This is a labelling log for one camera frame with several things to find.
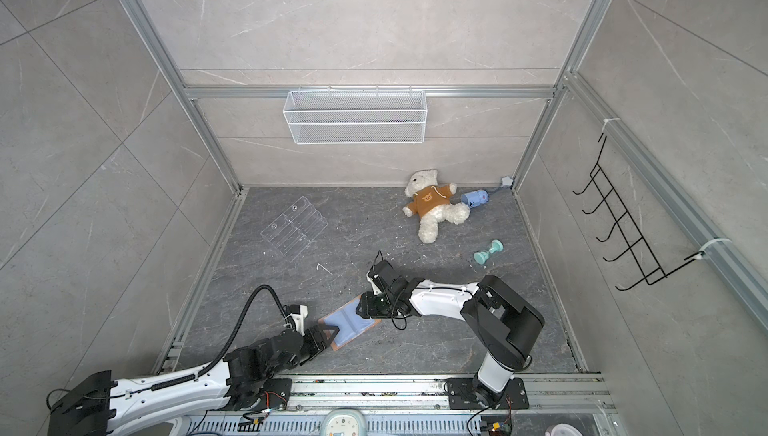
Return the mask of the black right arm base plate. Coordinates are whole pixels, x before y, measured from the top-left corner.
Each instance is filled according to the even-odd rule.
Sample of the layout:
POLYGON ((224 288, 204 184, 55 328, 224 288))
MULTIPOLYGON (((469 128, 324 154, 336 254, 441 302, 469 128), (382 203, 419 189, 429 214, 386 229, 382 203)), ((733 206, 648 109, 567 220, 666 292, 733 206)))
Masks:
POLYGON ((451 410, 530 408, 527 391, 520 378, 508 380, 500 393, 494 393, 476 378, 448 378, 444 389, 451 410))

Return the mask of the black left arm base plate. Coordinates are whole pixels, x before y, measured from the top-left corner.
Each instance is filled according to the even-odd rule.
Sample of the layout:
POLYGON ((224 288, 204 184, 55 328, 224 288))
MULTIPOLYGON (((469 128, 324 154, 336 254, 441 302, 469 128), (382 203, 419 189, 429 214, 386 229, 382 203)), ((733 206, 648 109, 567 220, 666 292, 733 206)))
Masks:
POLYGON ((290 378, 268 379, 263 382, 247 383, 236 390, 230 399, 235 410, 263 411, 285 408, 291 397, 293 381, 290 378))

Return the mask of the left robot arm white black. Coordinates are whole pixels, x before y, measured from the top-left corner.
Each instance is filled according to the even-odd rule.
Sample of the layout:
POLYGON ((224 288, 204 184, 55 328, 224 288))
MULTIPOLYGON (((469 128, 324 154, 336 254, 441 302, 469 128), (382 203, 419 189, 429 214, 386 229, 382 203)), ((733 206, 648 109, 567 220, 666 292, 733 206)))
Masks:
POLYGON ((339 329, 323 323, 286 329, 213 364, 153 377, 94 373, 51 404, 50 435, 130 435, 196 411, 248 410, 264 402, 274 376, 312 360, 339 329))

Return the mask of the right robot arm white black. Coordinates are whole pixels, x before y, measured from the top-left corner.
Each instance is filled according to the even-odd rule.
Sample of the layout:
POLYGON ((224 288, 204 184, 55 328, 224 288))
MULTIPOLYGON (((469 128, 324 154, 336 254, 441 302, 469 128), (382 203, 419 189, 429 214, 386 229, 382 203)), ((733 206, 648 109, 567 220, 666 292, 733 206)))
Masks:
POLYGON ((508 384, 532 360, 531 351, 545 326, 544 316, 495 275, 467 284, 410 278, 382 259, 367 273, 372 289, 356 308, 365 319, 443 316, 462 320, 486 350, 473 377, 472 391, 483 407, 502 400, 508 384))

